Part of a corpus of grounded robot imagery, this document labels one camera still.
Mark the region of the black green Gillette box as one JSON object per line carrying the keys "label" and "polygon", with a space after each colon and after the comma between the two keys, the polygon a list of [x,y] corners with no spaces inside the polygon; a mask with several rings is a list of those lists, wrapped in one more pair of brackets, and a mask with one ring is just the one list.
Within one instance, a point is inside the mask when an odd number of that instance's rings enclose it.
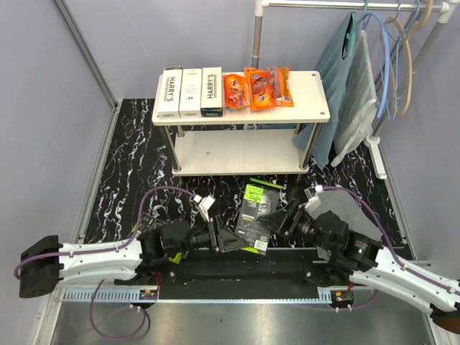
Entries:
{"label": "black green Gillette box", "polygon": [[266,255],[270,230],[259,224],[261,217],[273,214],[280,200],[281,186],[251,178],[244,190],[235,234],[247,245],[242,250]]}
{"label": "black green Gillette box", "polygon": [[185,251],[184,239],[188,233],[186,222],[173,220],[161,221],[154,216],[144,213],[137,227],[136,240],[141,245],[141,254],[144,265],[154,265],[156,262],[178,263]]}

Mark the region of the orange Bic razor pack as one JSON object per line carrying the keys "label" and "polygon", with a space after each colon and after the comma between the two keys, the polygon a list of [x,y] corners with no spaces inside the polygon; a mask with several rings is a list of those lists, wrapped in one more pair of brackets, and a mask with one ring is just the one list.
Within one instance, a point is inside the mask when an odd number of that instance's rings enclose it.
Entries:
{"label": "orange Bic razor pack", "polygon": [[244,76],[237,74],[224,76],[224,106],[230,109],[249,107],[249,91]]}

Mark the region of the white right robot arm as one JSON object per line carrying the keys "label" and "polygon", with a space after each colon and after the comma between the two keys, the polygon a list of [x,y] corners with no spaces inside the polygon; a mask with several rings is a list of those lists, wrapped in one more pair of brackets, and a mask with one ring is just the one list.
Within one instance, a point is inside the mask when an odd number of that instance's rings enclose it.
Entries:
{"label": "white right robot arm", "polygon": [[294,201],[269,216],[260,216],[257,223],[280,236],[299,236],[326,250],[330,254],[326,276],[333,284],[349,280],[367,285],[423,311],[437,326],[459,332],[459,281],[399,257],[382,242],[350,229],[332,211],[313,218],[305,206]]}

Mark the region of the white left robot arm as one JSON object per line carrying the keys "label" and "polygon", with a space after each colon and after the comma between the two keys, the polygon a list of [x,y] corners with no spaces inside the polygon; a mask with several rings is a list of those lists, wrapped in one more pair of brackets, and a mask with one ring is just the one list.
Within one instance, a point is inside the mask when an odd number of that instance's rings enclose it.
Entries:
{"label": "white left robot arm", "polygon": [[214,217],[203,227],[182,219],[166,222],[143,216],[130,238],[97,244],[61,243],[46,236],[21,254],[15,272],[19,297],[37,298],[56,287],[112,282],[119,286],[159,282],[163,268],[187,253],[209,249],[223,254],[248,247],[248,242]]}

